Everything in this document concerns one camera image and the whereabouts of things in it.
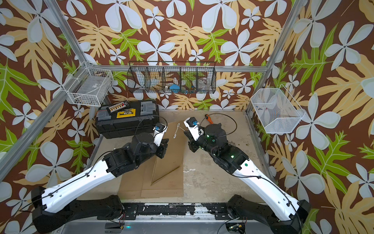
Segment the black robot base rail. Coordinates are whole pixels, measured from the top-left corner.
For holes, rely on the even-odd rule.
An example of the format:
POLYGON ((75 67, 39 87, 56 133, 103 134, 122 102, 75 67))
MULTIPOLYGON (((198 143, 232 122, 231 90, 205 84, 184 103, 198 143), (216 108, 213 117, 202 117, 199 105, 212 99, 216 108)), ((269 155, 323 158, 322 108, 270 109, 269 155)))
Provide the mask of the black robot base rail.
POLYGON ((104 230, 119 233, 130 229, 132 221, 237 221, 245 223, 254 220, 271 226, 279 219, 269 206, 248 201, 234 195, 228 202, 218 203, 123 203, 125 217, 106 220, 104 230))

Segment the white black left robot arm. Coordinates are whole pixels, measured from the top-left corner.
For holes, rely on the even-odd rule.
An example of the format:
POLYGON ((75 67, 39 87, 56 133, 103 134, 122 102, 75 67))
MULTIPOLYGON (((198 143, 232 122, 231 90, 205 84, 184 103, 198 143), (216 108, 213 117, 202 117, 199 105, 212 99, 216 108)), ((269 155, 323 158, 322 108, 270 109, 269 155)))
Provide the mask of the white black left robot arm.
POLYGON ((111 220, 123 217, 124 206, 117 195, 105 199, 78 200, 78 197, 115 179, 154 156, 163 158, 168 139, 162 134, 141 133, 130 143, 106 153, 100 161, 69 180, 49 188, 32 191, 32 222, 40 234, 48 234, 64 224, 82 218, 111 220))

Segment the kraft file bag with string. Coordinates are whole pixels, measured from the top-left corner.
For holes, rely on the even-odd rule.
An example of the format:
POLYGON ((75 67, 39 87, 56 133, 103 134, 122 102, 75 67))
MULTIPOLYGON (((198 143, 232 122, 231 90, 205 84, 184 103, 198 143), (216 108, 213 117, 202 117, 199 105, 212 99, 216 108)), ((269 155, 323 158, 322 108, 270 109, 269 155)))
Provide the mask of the kraft file bag with string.
POLYGON ((121 200, 134 200, 141 198, 146 164, 122 175, 117 195, 121 200))

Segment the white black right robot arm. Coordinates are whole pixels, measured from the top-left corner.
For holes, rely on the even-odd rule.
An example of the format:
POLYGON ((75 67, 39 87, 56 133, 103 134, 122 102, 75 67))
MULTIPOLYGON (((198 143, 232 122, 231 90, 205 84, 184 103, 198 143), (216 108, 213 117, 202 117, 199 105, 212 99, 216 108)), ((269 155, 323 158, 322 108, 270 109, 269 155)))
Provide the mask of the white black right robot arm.
POLYGON ((194 118, 184 122, 184 132, 192 152, 202 149, 225 172, 249 186, 265 204, 234 195, 227 202, 232 219, 256 220, 275 234, 299 234, 311 210, 305 200, 297 200, 271 181, 240 148, 229 144, 221 124, 200 127, 194 118))

